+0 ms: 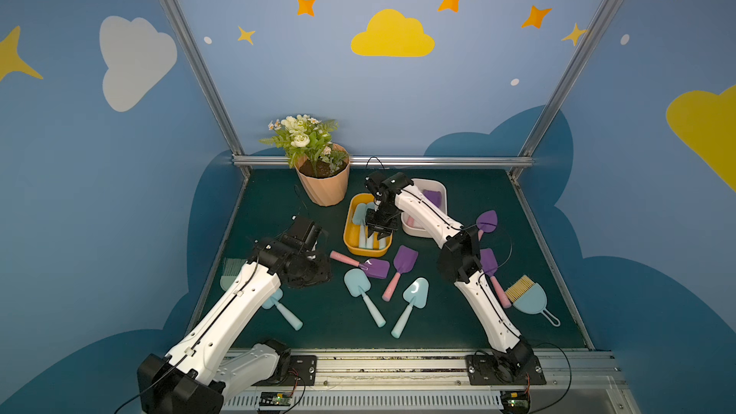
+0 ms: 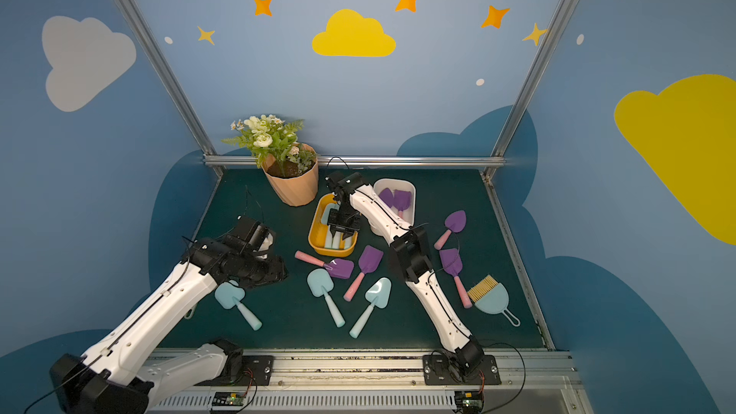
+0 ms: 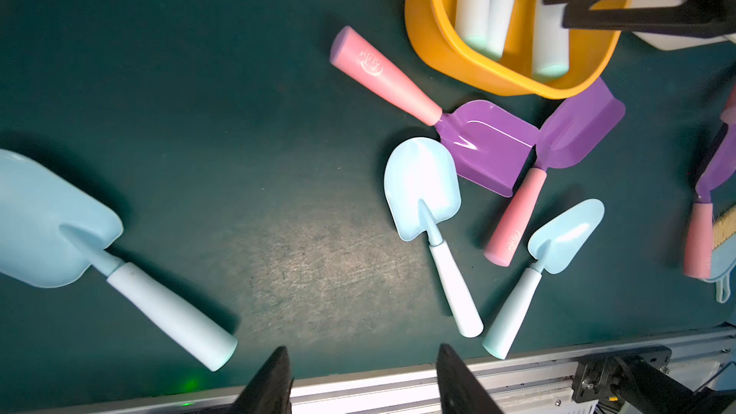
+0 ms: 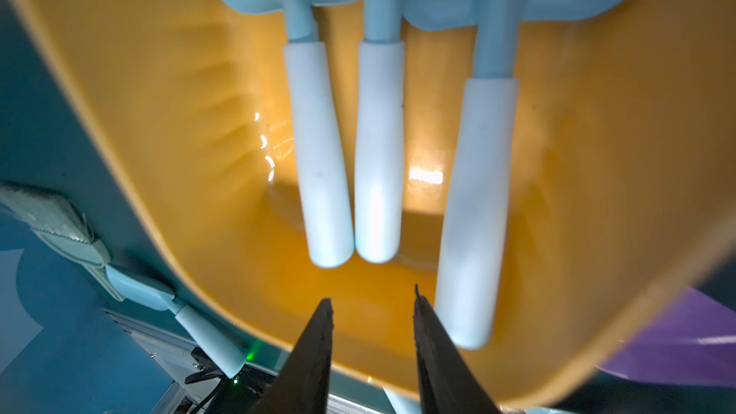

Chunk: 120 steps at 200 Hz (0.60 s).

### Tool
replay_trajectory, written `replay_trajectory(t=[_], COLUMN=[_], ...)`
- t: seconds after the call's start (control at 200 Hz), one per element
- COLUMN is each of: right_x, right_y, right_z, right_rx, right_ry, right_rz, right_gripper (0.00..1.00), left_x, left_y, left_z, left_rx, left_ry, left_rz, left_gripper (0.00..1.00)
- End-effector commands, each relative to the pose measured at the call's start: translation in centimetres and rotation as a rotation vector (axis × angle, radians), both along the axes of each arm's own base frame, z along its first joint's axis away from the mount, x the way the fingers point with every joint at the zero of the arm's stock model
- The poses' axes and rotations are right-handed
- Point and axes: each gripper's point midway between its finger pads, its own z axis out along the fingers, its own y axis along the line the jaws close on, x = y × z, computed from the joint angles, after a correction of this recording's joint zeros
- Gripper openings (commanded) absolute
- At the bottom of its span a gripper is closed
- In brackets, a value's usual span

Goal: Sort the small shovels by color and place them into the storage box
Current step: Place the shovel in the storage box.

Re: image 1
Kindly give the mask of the white plastic storage box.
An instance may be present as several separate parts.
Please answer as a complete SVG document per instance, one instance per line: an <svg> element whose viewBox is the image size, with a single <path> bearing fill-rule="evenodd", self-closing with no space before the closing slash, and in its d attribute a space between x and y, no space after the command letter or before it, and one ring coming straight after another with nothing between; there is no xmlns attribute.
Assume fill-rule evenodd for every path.
<svg viewBox="0 0 736 414"><path fill-rule="evenodd" d="M443 213L448 213L448 195L447 195L447 188L440 182L436 180L431 179L423 179L423 178L414 178L413 180L414 185L420 190L421 193L423 193L424 190L433 190L433 191L441 191L442 192L442 208L439 209ZM423 239L431 239L431 235L423 226L415 220L414 226L409 227L406 222L408 218L408 213L402 213L401 214L401 221L402 221L402 230L404 230L404 233L410 237L415 238L423 238Z"/></svg>

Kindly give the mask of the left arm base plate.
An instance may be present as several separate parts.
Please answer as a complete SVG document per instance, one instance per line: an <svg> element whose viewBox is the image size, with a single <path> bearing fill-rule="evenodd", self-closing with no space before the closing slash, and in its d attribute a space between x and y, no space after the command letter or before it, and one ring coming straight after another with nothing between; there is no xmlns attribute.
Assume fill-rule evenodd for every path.
<svg viewBox="0 0 736 414"><path fill-rule="evenodd" d="M296 381L298 385L314 386L316 366L316 356L282 356L274 374L258 381L255 386L287 386L294 385Z"/></svg>

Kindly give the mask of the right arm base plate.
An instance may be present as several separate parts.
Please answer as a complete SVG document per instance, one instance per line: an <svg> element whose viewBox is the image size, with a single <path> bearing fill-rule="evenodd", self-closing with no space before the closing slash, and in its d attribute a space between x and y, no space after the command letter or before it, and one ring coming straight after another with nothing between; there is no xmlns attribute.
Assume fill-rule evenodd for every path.
<svg viewBox="0 0 736 414"><path fill-rule="evenodd" d="M515 376L504 369L495 356L475 353L465 356L466 372L471 385L546 385L542 364L536 356L517 371Z"/></svg>

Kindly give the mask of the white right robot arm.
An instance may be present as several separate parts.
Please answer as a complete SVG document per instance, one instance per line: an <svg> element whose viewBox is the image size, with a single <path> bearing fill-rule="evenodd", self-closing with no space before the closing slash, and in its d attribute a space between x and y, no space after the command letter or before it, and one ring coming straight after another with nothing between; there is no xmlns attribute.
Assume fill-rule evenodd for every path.
<svg viewBox="0 0 736 414"><path fill-rule="evenodd" d="M498 378L504 383L520 383L532 376L539 361L492 293L481 264L477 227L448 216L402 172L393 176L372 172L364 185L376 205L366 214L368 233L377 233L381 239L392 235L400 228L402 213L417 220L440 248L437 266L442 277L459 289L483 327L496 359Z"/></svg>

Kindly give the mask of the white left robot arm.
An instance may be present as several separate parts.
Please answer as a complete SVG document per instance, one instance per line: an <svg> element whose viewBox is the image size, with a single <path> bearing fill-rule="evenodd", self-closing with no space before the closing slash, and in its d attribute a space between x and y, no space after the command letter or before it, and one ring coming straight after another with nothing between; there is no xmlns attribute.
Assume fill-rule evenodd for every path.
<svg viewBox="0 0 736 414"><path fill-rule="evenodd" d="M231 286L199 324L165 356L149 355L137 369L145 413L218 413L245 389L291 375L291 349L269 339L241 356L225 356L256 312L282 286L302 289L332 278L330 259L316 249L321 227L295 216L275 238L256 241Z"/></svg>

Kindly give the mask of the yellow plastic storage box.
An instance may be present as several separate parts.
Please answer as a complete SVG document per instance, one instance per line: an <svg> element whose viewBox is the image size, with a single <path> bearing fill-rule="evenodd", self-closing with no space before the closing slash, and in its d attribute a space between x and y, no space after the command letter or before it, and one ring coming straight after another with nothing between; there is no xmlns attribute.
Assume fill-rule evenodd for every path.
<svg viewBox="0 0 736 414"><path fill-rule="evenodd" d="M374 233L371 238L368 238L366 236L366 227L354 223L354 215L357 208L360 205L373 202L373 196L368 193L356 194L352 197L343 231L343 243L356 256L377 259L387 253L393 243L393 237L389 236L379 240L378 235Z"/></svg>

